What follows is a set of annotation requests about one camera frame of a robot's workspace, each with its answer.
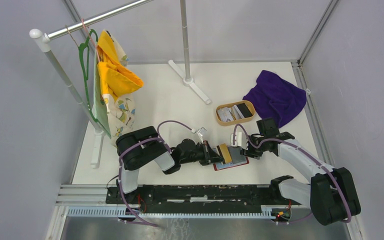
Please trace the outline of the red card holder wallet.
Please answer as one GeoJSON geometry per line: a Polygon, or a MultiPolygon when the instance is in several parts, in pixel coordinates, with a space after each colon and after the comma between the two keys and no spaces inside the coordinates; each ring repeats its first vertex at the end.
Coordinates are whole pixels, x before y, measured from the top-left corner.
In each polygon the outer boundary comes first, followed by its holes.
{"type": "Polygon", "coordinates": [[[249,164],[248,157],[241,154],[240,147],[228,146],[227,149],[230,153],[232,161],[229,163],[218,162],[213,164],[213,168],[215,171],[221,171],[249,164]]]}

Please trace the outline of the gold VIP card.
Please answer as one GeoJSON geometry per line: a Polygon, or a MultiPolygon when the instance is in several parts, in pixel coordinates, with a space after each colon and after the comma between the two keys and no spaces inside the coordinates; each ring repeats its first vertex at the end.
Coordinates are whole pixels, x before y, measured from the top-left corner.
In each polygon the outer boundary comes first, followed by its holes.
{"type": "Polygon", "coordinates": [[[220,144],[216,146],[216,149],[221,157],[223,157],[224,164],[230,164],[233,162],[232,156],[229,152],[229,148],[226,143],[220,144]]]}

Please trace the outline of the oval wooden tray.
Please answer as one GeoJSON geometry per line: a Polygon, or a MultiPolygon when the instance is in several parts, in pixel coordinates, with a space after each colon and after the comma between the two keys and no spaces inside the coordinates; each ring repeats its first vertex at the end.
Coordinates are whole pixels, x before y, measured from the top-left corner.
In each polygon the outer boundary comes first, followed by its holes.
{"type": "Polygon", "coordinates": [[[216,118],[216,121],[218,122],[219,125],[221,126],[231,126],[231,125],[236,125],[236,124],[242,124],[242,123],[245,123],[245,122],[249,122],[253,119],[253,117],[256,115],[256,110],[254,108],[254,105],[248,101],[248,100],[241,100],[241,101],[238,101],[238,102],[234,102],[234,103],[228,103],[228,104],[222,104],[222,105],[219,105],[216,110],[215,110],[215,118],[216,118]],[[243,116],[241,116],[241,113],[239,112],[239,110],[237,109],[236,105],[237,104],[240,104],[240,103],[246,103],[247,107],[249,108],[249,110],[251,111],[251,113],[253,114],[252,117],[248,117],[248,118],[243,118],[243,116]],[[224,108],[224,107],[228,107],[230,108],[230,111],[232,113],[232,115],[234,116],[235,120],[234,121],[231,121],[231,122],[222,122],[217,114],[217,109],[220,109],[220,108],[224,108]]]}

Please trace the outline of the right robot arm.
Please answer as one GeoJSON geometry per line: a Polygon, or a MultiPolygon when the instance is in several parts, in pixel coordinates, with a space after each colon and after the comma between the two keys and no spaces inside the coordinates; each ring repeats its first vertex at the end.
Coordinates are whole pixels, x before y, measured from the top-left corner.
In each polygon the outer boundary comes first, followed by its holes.
{"type": "Polygon", "coordinates": [[[361,213],[361,204],[351,172],[336,168],[307,151],[295,137],[280,132],[273,118],[257,121],[259,132],[248,134],[241,124],[236,124],[231,134],[231,144],[241,148],[241,154],[259,159],[264,153],[272,153],[288,162],[307,183],[284,175],[271,180],[269,199],[275,204],[286,200],[297,202],[310,209],[323,226],[336,222],[350,223],[361,213]]]}

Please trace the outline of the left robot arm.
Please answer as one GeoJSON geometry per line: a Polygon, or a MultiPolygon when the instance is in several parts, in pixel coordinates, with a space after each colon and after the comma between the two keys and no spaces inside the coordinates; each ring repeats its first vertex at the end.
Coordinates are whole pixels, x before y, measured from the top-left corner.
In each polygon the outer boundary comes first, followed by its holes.
{"type": "Polygon", "coordinates": [[[208,166],[225,162],[206,140],[185,138],[177,146],[168,147],[153,126],[124,134],[115,145],[119,156],[117,196],[125,204],[136,200],[140,168],[150,162],[155,162],[165,175],[179,171],[182,164],[208,166]]]}

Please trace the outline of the silver credit card in tray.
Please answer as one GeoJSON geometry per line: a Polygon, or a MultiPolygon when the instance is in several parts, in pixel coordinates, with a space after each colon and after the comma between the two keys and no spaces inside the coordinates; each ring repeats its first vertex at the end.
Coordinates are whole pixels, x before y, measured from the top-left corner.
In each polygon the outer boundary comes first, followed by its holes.
{"type": "Polygon", "coordinates": [[[216,110],[219,119],[224,122],[233,122],[235,120],[235,117],[232,115],[231,110],[229,107],[222,107],[216,110]]]}

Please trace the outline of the black card in tray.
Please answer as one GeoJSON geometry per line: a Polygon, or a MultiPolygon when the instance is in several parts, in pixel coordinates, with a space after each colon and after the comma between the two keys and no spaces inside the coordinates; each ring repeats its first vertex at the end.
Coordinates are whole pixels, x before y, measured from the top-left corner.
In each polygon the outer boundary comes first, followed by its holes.
{"type": "Polygon", "coordinates": [[[251,113],[250,109],[248,108],[248,106],[246,105],[246,103],[240,103],[240,104],[236,104],[235,105],[236,108],[239,110],[241,116],[243,116],[243,118],[250,118],[253,116],[253,114],[251,113]]]}

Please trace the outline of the purple cloth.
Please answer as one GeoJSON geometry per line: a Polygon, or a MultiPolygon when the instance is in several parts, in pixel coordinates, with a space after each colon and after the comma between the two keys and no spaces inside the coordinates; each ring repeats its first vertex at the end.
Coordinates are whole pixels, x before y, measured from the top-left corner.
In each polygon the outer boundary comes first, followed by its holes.
{"type": "Polygon", "coordinates": [[[276,73],[262,70],[256,85],[242,99],[252,103],[260,118],[273,118],[282,128],[304,109],[307,93],[276,73]]]}

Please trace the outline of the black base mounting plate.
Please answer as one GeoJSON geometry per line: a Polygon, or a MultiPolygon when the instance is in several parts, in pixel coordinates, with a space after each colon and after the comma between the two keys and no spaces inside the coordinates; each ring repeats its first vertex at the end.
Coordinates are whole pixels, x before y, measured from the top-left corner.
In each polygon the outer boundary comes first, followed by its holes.
{"type": "Polygon", "coordinates": [[[286,208],[298,202],[277,197],[267,185],[142,185],[121,196],[116,186],[106,190],[106,204],[122,205],[146,214],[261,213],[262,206],[286,208]]]}

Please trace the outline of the yellow dinosaur print garment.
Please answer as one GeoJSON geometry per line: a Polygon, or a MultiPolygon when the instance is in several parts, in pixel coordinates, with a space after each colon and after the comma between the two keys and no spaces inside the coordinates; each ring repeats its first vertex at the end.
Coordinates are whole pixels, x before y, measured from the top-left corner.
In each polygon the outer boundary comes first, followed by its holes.
{"type": "Polygon", "coordinates": [[[97,93],[114,142],[133,130],[136,113],[133,93],[142,88],[144,82],[127,68],[126,52],[106,29],[98,37],[97,54],[97,93]]]}

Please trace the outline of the green clothes hanger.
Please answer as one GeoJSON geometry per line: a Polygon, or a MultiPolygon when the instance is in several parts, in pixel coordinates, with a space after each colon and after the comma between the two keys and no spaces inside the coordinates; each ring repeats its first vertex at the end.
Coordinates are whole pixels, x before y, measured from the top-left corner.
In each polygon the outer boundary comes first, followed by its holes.
{"type": "Polygon", "coordinates": [[[96,117],[94,117],[91,107],[91,101],[89,96],[89,89],[88,89],[88,80],[89,80],[89,61],[90,61],[90,46],[89,42],[91,41],[91,37],[88,36],[85,40],[85,42],[81,43],[78,46],[78,55],[79,55],[79,63],[82,70],[83,75],[83,83],[84,83],[84,90],[86,95],[86,105],[88,108],[89,115],[91,116],[92,120],[97,123],[98,120],[96,117]]]}

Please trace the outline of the metal clothes rack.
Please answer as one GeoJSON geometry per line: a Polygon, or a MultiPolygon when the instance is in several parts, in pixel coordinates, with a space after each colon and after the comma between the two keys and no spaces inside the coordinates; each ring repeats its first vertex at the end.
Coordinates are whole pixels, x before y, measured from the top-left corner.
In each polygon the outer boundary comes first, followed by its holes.
{"type": "Polygon", "coordinates": [[[29,32],[94,127],[95,143],[91,157],[91,167],[94,169],[100,166],[104,136],[114,145],[119,137],[133,130],[136,108],[132,94],[142,88],[144,82],[127,69],[129,58],[118,41],[107,30],[98,34],[88,26],[143,4],[146,4],[145,0],[136,0],[50,34],[39,29],[29,32]],[[85,99],[73,86],[49,44],[51,40],[77,30],[86,33],[85,42],[77,46],[85,99]]]}

